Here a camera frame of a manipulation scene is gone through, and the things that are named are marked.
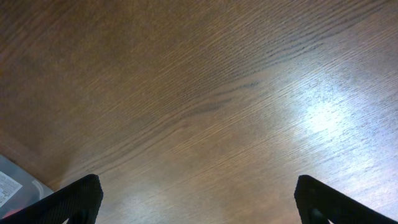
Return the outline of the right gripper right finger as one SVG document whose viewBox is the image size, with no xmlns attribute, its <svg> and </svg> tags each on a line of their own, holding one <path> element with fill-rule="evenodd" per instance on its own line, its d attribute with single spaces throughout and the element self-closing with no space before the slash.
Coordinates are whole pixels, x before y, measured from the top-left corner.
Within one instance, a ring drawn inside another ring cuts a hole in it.
<svg viewBox="0 0 398 224">
<path fill-rule="evenodd" d="M 310 175 L 298 177 L 294 198 L 302 224 L 397 224 Z"/>
</svg>

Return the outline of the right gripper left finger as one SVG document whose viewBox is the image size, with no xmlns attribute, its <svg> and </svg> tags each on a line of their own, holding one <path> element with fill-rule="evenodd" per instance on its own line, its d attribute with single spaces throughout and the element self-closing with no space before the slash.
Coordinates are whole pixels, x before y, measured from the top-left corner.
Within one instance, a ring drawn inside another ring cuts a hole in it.
<svg viewBox="0 0 398 224">
<path fill-rule="evenodd" d="M 89 174 L 3 218 L 1 224 L 95 224 L 102 199 L 100 178 Z"/>
</svg>

